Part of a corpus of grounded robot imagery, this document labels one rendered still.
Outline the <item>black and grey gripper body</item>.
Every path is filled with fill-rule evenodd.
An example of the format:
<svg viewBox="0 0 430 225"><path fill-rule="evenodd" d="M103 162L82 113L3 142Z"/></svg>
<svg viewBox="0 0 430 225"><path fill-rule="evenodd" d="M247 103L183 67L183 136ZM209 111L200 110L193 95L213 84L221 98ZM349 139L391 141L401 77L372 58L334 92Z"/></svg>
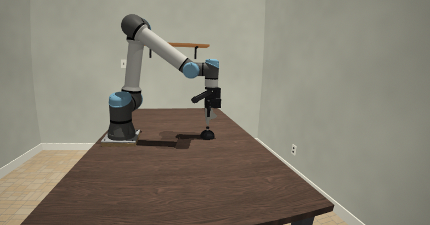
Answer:
<svg viewBox="0 0 430 225"><path fill-rule="evenodd" d="M219 87L216 87L216 88L205 87L205 89L210 90L212 93L211 95L209 95L205 98L205 107L207 108L208 103L209 103L211 108L214 108L214 109L221 108L221 98L220 98L221 88L219 88Z"/></svg>

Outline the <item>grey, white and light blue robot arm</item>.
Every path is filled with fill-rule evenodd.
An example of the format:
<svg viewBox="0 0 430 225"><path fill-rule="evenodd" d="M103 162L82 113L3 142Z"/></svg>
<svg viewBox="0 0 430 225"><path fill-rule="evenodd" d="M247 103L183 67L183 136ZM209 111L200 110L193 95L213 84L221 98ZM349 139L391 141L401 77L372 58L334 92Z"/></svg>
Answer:
<svg viewBox="0 0 430 225"><path fill-rule="evenodd" d="M139 82L144 45L182 72L185 77L205 76L206 87L218 87L219 61L217 59L194 63L153 33L150 24L135 14L126 15L122 19L121 28L127 35L126 40L129 43L125 85L121 88L121 92L115 92L109 96L110 125L107 132L109 139L122 141L135 137L132 112L143 102Z"/></svg>

